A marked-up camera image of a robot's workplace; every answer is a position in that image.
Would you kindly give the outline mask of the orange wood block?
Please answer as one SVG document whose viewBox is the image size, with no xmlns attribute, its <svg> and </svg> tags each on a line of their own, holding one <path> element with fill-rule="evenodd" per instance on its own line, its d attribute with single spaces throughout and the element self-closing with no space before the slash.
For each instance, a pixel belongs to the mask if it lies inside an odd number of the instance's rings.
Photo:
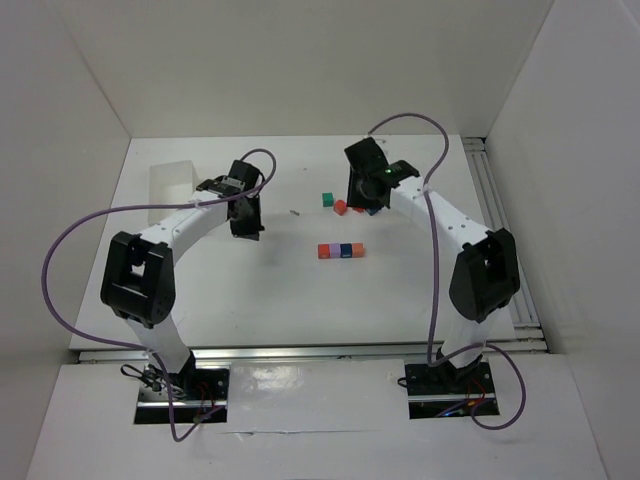
<svg viewBox="0 0 640 480">
<path fill-rule="evenodd" d="M 351 247 L 353 258 L 362 258 L 365 256 L 365 248 L 362 243 L 352 243 Z"/>
</svg>

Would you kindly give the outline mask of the dark blue wood block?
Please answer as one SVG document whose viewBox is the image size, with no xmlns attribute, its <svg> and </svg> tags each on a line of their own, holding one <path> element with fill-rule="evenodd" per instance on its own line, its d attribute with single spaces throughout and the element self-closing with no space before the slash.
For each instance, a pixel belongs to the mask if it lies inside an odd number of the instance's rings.
<svg viewBox="0 0 640 480">
<path fill-rule="evenodd" d="M 342 243 L 340 245 L 340 257 L 351 258 L 353 256 L 353 249 L 350 243 Z"/>
</svg>

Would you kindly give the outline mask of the purple wood block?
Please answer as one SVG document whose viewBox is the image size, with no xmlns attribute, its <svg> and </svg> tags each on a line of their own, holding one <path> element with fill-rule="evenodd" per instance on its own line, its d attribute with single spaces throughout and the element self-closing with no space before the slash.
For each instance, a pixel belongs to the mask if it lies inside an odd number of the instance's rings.
<svg viewBox="0 0 640 480">
<path fill-rule="evenodd" d="M 329 245 L 329 255 L 331 258 L 340 258 L 341 257 L 341 244 L 340 243 L 331 243 Z"/>
</svg>

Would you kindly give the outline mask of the white plastic bin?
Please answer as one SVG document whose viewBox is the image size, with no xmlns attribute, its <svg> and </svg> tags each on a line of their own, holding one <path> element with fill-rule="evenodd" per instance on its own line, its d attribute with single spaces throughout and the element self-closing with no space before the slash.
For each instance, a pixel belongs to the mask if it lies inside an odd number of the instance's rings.
<svg viewBox="0 0 640 480">
<path fill-rule="evenodd" d="M 198 183 L 191 160 L 152 165 L 148 172 L 148 203 L 151 205 L 186 203 Z"/>
</svg>

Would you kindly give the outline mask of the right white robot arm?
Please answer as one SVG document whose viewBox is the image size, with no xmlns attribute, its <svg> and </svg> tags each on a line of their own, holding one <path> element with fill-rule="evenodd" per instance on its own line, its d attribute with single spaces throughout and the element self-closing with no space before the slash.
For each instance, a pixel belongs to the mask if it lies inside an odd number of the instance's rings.
<svg viewBox="0 0 640 480">
<path fill-rule="evenodd" d="M 432 236 L 433 317 L 440 298 L 440 247 L 453 248 L 448 297 L 455 315 L 441 347 L 428 354 L 434 363 L 427 370 L 448 387 L 466 382 L 480 364 L 499 311 L 520 290 L 513 235 L 472 220 L 433 190 L 408 162 L 389 162 L 371 137 L 346 147 L 345 156 L 350 167 L 348 206 L 394 210 Z"/>
</svg>

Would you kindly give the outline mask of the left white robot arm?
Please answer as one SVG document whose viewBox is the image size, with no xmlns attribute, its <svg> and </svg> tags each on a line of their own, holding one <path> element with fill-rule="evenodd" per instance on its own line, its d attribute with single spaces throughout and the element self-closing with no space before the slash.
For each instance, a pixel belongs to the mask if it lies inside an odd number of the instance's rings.
<svg viewBox="0 0 640 480">
<path fill-rule="evenodd" d="M 198 185 L 186 208 L 139 233 L 122 231 L 110 242 L 100 299 L 150 352 L 153 369 L 166 371 L 183 392 L 194 390 L 203 377 L 171 317 L 175 265 L 202 237 L 225 223 L 234 237 L 257 241 L 264 230 L 257 190 L 263 179 L 257 167 L 236 160 L 228 174 Z"/>
</svg>

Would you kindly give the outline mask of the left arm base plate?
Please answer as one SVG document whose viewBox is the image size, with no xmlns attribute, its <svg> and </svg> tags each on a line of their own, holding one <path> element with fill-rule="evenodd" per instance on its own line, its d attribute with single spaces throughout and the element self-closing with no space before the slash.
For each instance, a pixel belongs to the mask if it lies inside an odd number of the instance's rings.
<svg viewBox="0 0 640 480">
<path fill-rule="evenodd" d="M 159 371 L 151 365 L 136 367 L 124 364 L 120 367 L 120 373 L 138 381 L 134 423 L 168 425 L 168 390 Z M 198 369 L 195 384 L 188 388 L 171 385 L 175 423 L 226 423 L 229 384 L 229 368 L 213 367 Z"/>
</svg>

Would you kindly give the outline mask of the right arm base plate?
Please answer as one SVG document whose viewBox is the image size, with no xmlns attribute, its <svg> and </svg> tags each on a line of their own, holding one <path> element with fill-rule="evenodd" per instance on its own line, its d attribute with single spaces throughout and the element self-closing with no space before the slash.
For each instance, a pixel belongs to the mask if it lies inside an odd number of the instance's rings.
<svg viewBox="0 0 640 480">
<path fill-rule="evenodd" d="M 408 397 L 409 418 L 497 416 L 499 406 L 493 375 L 488 362 L 481 362 L 466 378 L 446 383 L 434 369 L 423 364 L 406 364 L 405 375 L 397 380 Z"/>
</svg>

